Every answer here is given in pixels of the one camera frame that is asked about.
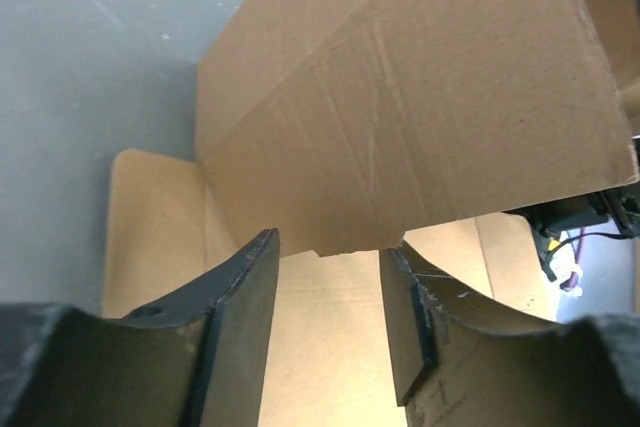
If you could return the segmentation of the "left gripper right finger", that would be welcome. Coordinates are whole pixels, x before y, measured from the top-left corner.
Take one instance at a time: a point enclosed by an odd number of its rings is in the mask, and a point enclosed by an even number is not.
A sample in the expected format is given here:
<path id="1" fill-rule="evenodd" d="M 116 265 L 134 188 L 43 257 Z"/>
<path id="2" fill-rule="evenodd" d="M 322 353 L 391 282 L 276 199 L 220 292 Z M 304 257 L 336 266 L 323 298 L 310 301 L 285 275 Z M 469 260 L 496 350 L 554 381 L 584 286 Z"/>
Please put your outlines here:
<path id="1" fill-rule="evenodd" d="M 560 324 L 483 295 L 408 245 L 382 250 L 397 404 L 411 426 L 635 426 L 639 319 Z"/>

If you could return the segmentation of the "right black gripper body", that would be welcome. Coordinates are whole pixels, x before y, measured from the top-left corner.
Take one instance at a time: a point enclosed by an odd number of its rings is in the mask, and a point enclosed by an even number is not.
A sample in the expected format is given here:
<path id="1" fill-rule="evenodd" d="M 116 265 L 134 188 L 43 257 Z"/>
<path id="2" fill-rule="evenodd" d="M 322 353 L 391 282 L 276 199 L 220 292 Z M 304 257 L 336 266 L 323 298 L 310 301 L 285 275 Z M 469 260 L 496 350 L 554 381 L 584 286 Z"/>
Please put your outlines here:
<path id="1" fill-rule="evenodd" d="M 639 14 L 639 0 L 635 0 Z M 634 133 L 633 145 L 639 168 L 639 74 L 622 89 L 623 104 Z M 553 256 L 573 241 L 581 241 L 581 233 L 551 247 L 550 239 L 559 239 L 562 231 L 583 229 L 613 220 L 618 233 L 596 233 L 603 237 L 627 240 L 639 238 L 639 180 L 632 184 L 544 202 L 505 213 L 524 217 L 534 232 L 534 240 L 542 267 L 550 267 Z"/>

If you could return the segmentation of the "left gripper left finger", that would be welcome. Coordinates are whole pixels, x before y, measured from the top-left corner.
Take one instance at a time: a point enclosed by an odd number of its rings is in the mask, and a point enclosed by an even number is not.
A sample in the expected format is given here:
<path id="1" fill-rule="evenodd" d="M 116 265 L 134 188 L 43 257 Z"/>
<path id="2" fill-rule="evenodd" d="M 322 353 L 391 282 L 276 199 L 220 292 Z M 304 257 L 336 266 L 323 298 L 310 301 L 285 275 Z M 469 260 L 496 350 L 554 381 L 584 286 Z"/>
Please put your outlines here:
<path id="1" fill-rule="evenodd" d="M 5 426 L 254 426 L 279 234 L 124 317 L 61 303 L 1 307 Z"/>

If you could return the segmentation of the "brown cardboard box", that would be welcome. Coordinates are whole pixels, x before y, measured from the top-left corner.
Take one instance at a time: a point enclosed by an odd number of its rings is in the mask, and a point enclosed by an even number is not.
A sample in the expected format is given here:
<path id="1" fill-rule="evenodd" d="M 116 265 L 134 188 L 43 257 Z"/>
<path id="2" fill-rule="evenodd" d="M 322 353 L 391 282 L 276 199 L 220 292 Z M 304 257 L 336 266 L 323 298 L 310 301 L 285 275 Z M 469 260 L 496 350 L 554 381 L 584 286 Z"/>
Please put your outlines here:
<path id="1" fill-rule="evenodd" d="M 509 211 L 637 180 L 636 0 L 246 0 L 197 68 L 194 161 L 111 171 L 119 317 L 280 233 L 263 426 L 401 426 L 377 252 L 412 233 L 535 299 Z"/>

